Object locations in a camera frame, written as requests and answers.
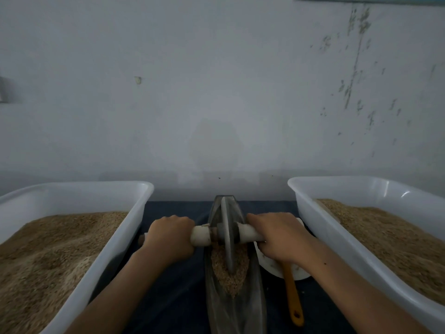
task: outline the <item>white wall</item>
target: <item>white wall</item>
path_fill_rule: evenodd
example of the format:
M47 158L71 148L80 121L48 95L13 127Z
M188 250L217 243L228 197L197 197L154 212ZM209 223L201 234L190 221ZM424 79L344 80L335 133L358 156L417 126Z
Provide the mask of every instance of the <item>white wall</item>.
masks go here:
M292 199L292 176L371 174L445 196L444 18L294 0L0 0L12 102L0 194L141 179L156 199Z

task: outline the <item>dark blue tablecloth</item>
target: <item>dark blue tablecloth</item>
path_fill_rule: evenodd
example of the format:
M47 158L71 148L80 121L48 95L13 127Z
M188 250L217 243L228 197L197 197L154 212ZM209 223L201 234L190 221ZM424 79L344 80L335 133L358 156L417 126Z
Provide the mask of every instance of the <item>dark blue tablecloth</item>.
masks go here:
M163 216L187 216L205 224L213 202L148 202L138 235ZM290 212L298 216L296 202L239 202L243 213ZM137 250L137 236L124 256L120 268ZM353 328L328 295L312 278L296 281L305 325L290 320L284 280L261 268L267 303L268 333L354 333ZM210 334L206 309L203 249L192 258L174 264L157 279L135 310L124 333Z

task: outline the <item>pile of brown powder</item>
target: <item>pile of brown powder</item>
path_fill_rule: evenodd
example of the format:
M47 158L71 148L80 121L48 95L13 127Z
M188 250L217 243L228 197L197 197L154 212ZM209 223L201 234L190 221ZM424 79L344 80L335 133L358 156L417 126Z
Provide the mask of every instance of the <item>pile of brown powder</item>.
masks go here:
M376 207L319 202L406 284L445 305L445 243Z
M235 245L235 272L230 274L226 266L226 248L212 244L212 268L222 288L232 298L240 292L249 269L247 244Z
M53 215L0 244L0 333L42 331L126 215Z

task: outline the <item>orange handle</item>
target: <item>orange handle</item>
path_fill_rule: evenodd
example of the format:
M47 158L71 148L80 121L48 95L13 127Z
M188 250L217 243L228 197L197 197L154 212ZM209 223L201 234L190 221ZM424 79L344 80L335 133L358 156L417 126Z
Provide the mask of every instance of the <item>orange handle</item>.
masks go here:
M303 309L301 308L300 298L295 287L294 277L292 276L291 265L280 262L283 270L284 283L286 284L287 305L292 322L298 327L304 325Z

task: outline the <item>hand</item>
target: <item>hand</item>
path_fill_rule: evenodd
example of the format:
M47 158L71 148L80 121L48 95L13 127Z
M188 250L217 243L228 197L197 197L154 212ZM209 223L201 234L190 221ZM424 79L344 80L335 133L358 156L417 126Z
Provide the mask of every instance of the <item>hand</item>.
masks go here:
M194 226L194 221L187 217L172 215L157 219L148 229L141 250L156 251L167 266L187 259L194 251L190 243Z
M258 243L265 256L306 268L316 238L292 213L248 213L246 219L266 240L265 243Z

